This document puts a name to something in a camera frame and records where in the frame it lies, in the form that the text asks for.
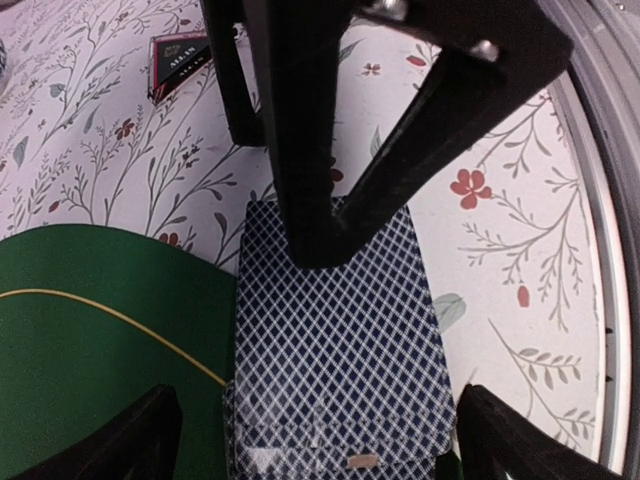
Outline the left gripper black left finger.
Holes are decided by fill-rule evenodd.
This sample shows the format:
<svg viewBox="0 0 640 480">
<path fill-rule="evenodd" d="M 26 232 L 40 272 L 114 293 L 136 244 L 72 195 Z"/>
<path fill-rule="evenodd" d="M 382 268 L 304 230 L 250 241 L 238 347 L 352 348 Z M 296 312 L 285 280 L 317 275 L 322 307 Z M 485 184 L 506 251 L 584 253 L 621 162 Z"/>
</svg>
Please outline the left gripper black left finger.
<svg viewBox="0 0 640 480">
<path fill-rule="evenodd" d="M 172 479 L 181 438 L 174 387 L 159 384 L 88 437 L 17 479 Z"/>
</svg>

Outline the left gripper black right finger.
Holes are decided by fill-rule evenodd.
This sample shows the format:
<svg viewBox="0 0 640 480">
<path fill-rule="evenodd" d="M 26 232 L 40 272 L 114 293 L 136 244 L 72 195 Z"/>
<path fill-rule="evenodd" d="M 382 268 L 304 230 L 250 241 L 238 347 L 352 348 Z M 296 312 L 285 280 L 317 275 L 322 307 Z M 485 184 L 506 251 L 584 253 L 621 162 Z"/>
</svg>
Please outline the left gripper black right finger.
<svg viewBox="0 0 640 480">
<path fill-rule="evenodd" d="M 481 385 L 457 406 L 466 479 L 615 480 L 621 476 L 553 439 Z"/>
</svg>

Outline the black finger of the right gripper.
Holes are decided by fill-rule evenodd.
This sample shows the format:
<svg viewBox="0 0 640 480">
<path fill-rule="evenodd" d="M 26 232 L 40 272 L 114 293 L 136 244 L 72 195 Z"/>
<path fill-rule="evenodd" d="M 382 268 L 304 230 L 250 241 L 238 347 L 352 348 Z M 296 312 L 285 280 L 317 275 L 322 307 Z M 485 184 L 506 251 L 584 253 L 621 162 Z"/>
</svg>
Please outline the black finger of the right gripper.
<svg viewBox="0 0 640 480">
<path fill-rule="evenodd" d="M 565 71 L 573 49 L 534 1 L 247 1 L 243 9 L 278 205 L 302 268 L 349 261 L 436 173 Z M 356 15 L 440 52 L 334 207 L 339 47 Z"/>
<path fill-rule="evenodd" d="M 241 1 L 201 0 L 205 29 L 231 139 L 265 147 L 261 111 L 255 110 L 236 47 L 234 28 L 245 21 Z"/>
</svg>

